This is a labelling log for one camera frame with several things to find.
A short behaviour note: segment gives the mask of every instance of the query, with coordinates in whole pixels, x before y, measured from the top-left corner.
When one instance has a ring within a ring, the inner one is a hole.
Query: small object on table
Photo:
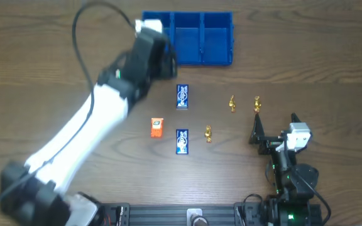
[[[210,125],[206,125],[206,132],[205,132],[206,142],[211,143],[212,142],[212,128]]]
[[[177,106],[178,109],[188,109],[188,85],[177,85]]]
[[[261,110],[261,100],[259,98],[259,96],[255,97],[255,104],[254,104],[254,111],[255,113],[259,113],[259,111]]]
[[[161,138],[163,136],[163,118],[151,118],[150,136]]]
[[[229,106],[231,107],[231,112],[236,112],[236,102],[234,101],[234,95],[231,96],[231,99],[229,101]]]
[[[177,129],[176,154],[188,154],[188,129]]]

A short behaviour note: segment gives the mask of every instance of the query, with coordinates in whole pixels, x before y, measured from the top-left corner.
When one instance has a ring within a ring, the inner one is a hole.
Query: wooden table
[[[329,225],[362,224],[362,1],[113,2],[131,18],[144,9],[233,11],[234,62],[184,67],[175,81],[152,86],[83,165],[70,192],[131,204],[234,203],[274,193],[264,177],[270,157],[248,145],[253,97],[260,95],[267,134],[286,129],[291,112],[312,129],[313,141],[297,158],[320,172],[317,191],[332,208]],[[89,94],[71,43],[81,4],[0,1],[0,171],[40,149]],[[78,36],[94,79],[133,43],[108,9],[82,15]],[[177,83],[190,85],[186,111],[175,110]],[[150,138],[152,117],[165,120],[162,139]],[[212,144],[204,139],[206,124]],[[190,131],[188,156],[175,154],[180,127]],[[10,219],[0,215],[0,225]]]

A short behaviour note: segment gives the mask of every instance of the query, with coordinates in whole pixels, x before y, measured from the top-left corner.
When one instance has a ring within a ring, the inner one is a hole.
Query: tic tac label
[[[188,108],[188,85],[177,85],[177,108]]]
[[[176,154],[188,154],[188,129],[177,129]]]

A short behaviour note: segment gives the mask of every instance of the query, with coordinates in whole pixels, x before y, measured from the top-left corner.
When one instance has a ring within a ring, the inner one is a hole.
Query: blue plastic bin
[[[142,19],[162,21],[179,65],[226,66],[233,62],[232,12],[143,11]]]

